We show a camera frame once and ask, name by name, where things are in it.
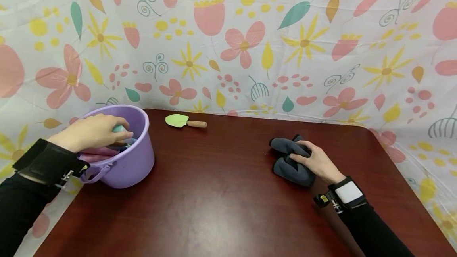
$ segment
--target bucket handle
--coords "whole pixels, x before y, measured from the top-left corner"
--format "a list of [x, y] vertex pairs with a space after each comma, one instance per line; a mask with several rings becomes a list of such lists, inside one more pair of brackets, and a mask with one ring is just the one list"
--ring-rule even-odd
[[87, 172], [81, 175], [79, 179], [81, 179], [81, 182], [84, 184], [93, 184], [94, 182], [98, 182], [99, 179], [103, 178], [103, 176], [105, 176], [109, 170], [111, 170], [111, 165], [105, 165], [92, 179], [87, 177]]

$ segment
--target hand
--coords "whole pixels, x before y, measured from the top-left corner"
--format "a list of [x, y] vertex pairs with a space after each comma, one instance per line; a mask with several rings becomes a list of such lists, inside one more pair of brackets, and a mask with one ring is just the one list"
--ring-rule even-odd
[[132, 132], [113, 133], [116, 125], [123, 125], [127, 130], [129, 128], [129, 123], [124, 118], [100, 113], [75, 121], [62, 132], [50, 137], [48, 141], [69, 151], [80, 152], [133, 137]]
[[301, 155], [291, 154], [289, 157], [297, 163], [305, 165], [317, 176], [332, 184], [337, 184], [346, 178], [340, 173], [335, 164], [325, 154], [324, 150], [309, 141], [297, 141], [297, 144], [307, 146], [311, 151], [311, 157], [305, 158]]

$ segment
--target plastic bucket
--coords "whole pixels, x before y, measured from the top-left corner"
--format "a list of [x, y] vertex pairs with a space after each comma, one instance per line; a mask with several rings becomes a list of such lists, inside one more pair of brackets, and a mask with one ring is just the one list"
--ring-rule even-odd
[[148, 115], [136, 106], [118, 104], [96, 109], [82, 118], [98, 113], [125, 118], [136, 142], [114, 157], [90, 163], [89, 169], [81, 176], [81, 181], [92, 184], [100, 180], [112, 188], [128, 188], [141, 182], [154, 166], [154, 151], [148, 134]]

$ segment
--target wooden table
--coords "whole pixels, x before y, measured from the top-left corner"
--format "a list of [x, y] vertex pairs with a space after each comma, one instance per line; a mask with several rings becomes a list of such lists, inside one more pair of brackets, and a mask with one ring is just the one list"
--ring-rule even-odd
[[193, 113], [191, 119], [207, 121], [208, 128], [173, 128], [165, 124], [171, 112], [147, 113], [156, 155], [150, 175], [123, 190], [102, 183], [84, 186], [36, 257], [360, 254], [334, 210], [315, 209], [315, 188], [271, 172], [269, 140], [297, 133], [321, 146], [357, 181], [416, 256], [455, 255], [364, 128]]

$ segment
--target gray cloth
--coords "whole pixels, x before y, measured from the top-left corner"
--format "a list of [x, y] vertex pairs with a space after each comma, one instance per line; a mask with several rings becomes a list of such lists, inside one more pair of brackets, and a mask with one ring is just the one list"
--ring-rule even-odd
[[306, 158], [311, 156], [309, 148], [295, 143], [299, 140], [303, 140], [300, 135], [296, 135], [292, 140], [286, 138], [273, 138], [270, 140], [271, 148], [275, 149], [280, 155], [273, 164], [273, 172], [288, 181], [309, 188], [314, 184], [316, 175], [310, 169], [289, 157], [290, 154], [297, 154]]

